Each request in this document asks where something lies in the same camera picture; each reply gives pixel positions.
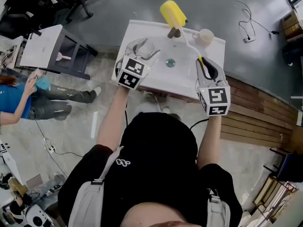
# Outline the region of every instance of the hand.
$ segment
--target hand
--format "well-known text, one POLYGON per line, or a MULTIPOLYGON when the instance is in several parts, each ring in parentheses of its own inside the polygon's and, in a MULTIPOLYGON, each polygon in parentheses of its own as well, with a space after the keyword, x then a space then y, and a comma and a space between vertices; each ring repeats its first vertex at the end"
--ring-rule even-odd
POLYGON ((29 77, 27 79, 27 82, 26 82, 25 88, 24 88, 25 95, 30 96, 34 92, 36 82, 37 82, 37 78, 29 77))

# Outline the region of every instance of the power strip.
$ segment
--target power strip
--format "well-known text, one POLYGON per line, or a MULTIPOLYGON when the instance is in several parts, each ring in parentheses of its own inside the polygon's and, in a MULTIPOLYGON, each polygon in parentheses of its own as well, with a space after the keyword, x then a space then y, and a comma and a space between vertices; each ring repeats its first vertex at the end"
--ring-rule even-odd
POLYGON ((55 152, 56 147, 55 147, 55 146, 53 146, 53 145, 48 146, 48 144, 45 144, 45 149, 47 149, 47 150, 48 150, 48 152, 52 154, 52 153, 54 153, 54 152, 55 152))
POLYGON ((244 39, 244 42, 245 42, 245 43, 249 43, 249 42, 253 42, 253 41, 255 41, 255 40, 256 40, 256 37, 255 37, 255 36, 251 36, 250 39, 245 38, 245 39, 244 39))

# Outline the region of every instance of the concrete floor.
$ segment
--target concrete floor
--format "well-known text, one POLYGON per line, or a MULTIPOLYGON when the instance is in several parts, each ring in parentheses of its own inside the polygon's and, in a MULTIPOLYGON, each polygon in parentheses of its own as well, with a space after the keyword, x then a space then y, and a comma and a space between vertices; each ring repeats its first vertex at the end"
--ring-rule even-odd
MULTIPOLYGON (((102 87, 102 93, 92 104, 81 104, 68 101, 72 105, 72 112, 64 121, 55 119, 37 121, 45 137, 49 138, 58 153, 74 152, 79 155, 87 153, 96 143, 97 132, 92 137, 93 115, 97 112, 97 130, 110 106, 117 86, 110 83, 115 60, 103 58, 99 55, 87 68, 86 73, 92 76, 91 80, 84 80, 69 75, 58 75, 48 72, 46 76, 50 82, 77 90, 92 90, 96 86, 102 87)), ((134 117, 136 106, 143 98, 143 93, 131 91, 127 102, 127 115, 130 122, 134 117)), ((192 126, 206 115, 200 104, 190 104, 183 100, 167 97, 158 98, 161 108, 168 106, 172 113, 176 113, 187 126, 192 126)), ((207 122, 195 126, 192 131, 197 144, 200 145, 207 122)), ((44 138, 36 122, 21 119, 15 125, 1 127, 1 140, 9 142, 13 137, 32 156, 37 171, 44 182, 54 174, 62 172, 48 155, 44 138)), ((236 196, 244 210, 253 208, 252 201, 264 184, 269 171, 263 165, 271 166, 276 160, 275 154, 268 147, 239 143, 229 140, 220 140, 222 146, 219 165, 231 173, 236 196)), ((60 168, 69 175, 80 158, 67 154, 52 157, 60 168)))
MULTIPOLYGON (((89 10, 94 13, 86 19, 78 9, 67 30, 89 44, 119 46, 130 19, 165 22, 160 5, 166 0, 91 0, 89 10)), ((186 27, 208 28, 216 37, 226 40, 224 69, 227 75, 263 89, 288 103, 300 106, 300 100, 291 100, 294 90, 302 94, 301 67, 287 66, 281 56, 285 39, 283 34, 269 33, 254 24, 256 41, 245 44, 245 33, 238 22, 246 20, 241 9, 245 6, 231 0, 174 0, 187 16, 186 27)), ((241 0, 248 4, 253 18, 268 30, 279 30, 280 19, 291 9, 286 0, 241 0)), ((248 33, 253 35, 250 26, 248 33)))

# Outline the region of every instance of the cardboard box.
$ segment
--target cardboard box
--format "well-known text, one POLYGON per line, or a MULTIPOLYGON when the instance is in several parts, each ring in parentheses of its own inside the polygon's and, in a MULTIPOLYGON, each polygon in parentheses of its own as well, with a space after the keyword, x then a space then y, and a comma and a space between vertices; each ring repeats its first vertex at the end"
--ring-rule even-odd
POLYGON ((302 22, 296 11, 292 10, 281 21, 282 28, 285 29, 284 34, 287 41, 303 34, 302 22))

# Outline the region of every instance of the white sneaker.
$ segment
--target white sneaker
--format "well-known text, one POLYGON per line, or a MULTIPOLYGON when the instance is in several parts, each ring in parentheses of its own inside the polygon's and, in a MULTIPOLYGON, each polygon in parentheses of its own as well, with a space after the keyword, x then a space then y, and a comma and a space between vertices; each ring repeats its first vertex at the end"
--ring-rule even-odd
POLYGON ((102 92, 102 88, 101 87, 95 87, 94 91, 96 92, 96 95, 99 96, 100 93, 102 92))

